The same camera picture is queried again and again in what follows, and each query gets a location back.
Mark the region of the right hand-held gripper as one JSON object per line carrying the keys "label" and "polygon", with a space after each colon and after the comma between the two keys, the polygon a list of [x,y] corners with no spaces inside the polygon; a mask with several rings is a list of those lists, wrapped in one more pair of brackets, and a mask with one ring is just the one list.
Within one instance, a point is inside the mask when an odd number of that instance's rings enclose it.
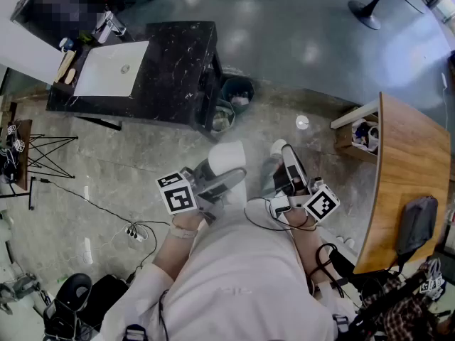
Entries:
{"label": "right hand-held gripper", "polygon": [[[270,200],[272,216],[279,218],[291,208],[303,209],[316,222],[325,220],[340,205],[340,200],[321,177],[308,177],[299,157],[290,144],[282,147],[283,163],[279,164],[272,178],[275,196]],[[307,185],[308,195],[294,196],[292,180],[301,178]]]}

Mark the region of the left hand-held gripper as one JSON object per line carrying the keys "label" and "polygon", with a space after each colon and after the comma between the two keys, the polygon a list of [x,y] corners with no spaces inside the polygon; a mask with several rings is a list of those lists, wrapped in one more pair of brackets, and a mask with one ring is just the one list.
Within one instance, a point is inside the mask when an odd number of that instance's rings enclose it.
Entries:
{"label": "left hand-held gripper", "polygon": [[194,170],[184,167],[156,179],[156,185],[170,215],[197,210],[212,224],[223,212],[222,196],[244,180],[246,174],[244,168],[234,168],[215,175],[205,159]]}

